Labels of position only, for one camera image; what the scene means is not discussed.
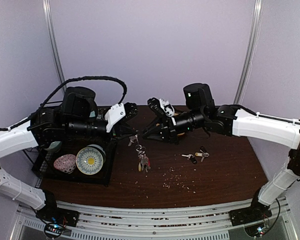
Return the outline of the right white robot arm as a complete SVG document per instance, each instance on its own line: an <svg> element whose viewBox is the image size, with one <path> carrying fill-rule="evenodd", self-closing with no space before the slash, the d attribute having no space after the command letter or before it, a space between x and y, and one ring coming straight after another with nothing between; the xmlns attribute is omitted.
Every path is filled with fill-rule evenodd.
<svg viewBox="0 0 300 240"><path fill-rule="evenodd" d="M246 210L249 220L258 220L300 178L300 119L263 115L239 104L217 106L206 83L189 84L183 93L189 110L178 115L163 99L147 101L156 118L143 130L143 139L178 144L179 134L202 128L208 134L250 137L289 147L288 162L255 193Z"/></svg>

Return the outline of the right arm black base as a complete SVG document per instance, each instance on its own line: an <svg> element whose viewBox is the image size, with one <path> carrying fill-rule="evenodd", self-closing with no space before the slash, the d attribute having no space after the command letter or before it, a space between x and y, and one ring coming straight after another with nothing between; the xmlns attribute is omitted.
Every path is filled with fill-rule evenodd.
<svg viewBox="0 0 300 240"><path fill-rule="evenodd" d="M258 190L254 194L249 207L234 209L229 212L229 218L233 227L251 224L253 222L262 220L262 223L244 227L245 233L249 237L252 237L254 240L262 238L267 233L269 233L276 225L281 213L281 205L278 198L276 198L275 201L278 205L278 213L274 222L270 224L270 217L272 216L272 212L270 210L270 206L266 206L258 202L257 197L259 191L260 190Z"/></svg>

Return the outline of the keyring bundle with coloured tags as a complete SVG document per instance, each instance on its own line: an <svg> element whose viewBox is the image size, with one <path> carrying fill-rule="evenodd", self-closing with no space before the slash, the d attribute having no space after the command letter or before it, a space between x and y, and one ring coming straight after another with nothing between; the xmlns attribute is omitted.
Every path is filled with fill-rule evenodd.
<svg viewBox="0 0 300 240"><path fill-rule="evenodd" d="M140 144L137 134L129 137L128 146L131 147L133 144L138 156L138 171L147 173L151 169L150 159L146 155L146 147Z"/></svg>

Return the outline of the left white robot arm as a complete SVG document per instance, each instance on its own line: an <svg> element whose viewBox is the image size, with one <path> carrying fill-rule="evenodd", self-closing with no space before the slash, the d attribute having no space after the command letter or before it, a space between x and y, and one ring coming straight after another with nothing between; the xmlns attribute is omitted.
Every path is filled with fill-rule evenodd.
<svg viewBox="0 0 300 240"><path fill-rule="evenodd" d="M123 88L122 94L127 94L126 84L111 76L83 76L66 80L56 87L35 112L9 127L0 128L0 159L24 149L47 149L53 142L100 140L111 143L136 134L136 130L127 124L138 113L135 103L124 103L120 99L117 104L99 113L96 94L86 87L68 87L60 105L46 106L66 84L79 81L115 82ZM0 193L43 213L51 222L62 218L62 211L57 207L52 192L32 189L23 181L10 176L1 166Z"/></svg>

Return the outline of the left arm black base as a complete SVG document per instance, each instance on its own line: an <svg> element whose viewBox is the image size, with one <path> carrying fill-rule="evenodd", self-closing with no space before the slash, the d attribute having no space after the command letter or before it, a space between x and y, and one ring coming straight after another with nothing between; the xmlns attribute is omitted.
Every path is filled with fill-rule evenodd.
<svg viewBox="0 0 300 240"><path fill-rule="evenodd" d="M43 193L45 205L39 210L34 210L35 216L44 223L45 236L50 240L55 240L68 231L67 226L77 226L80 214L75 210L58 207L52 192L43 190Z"/></svg>

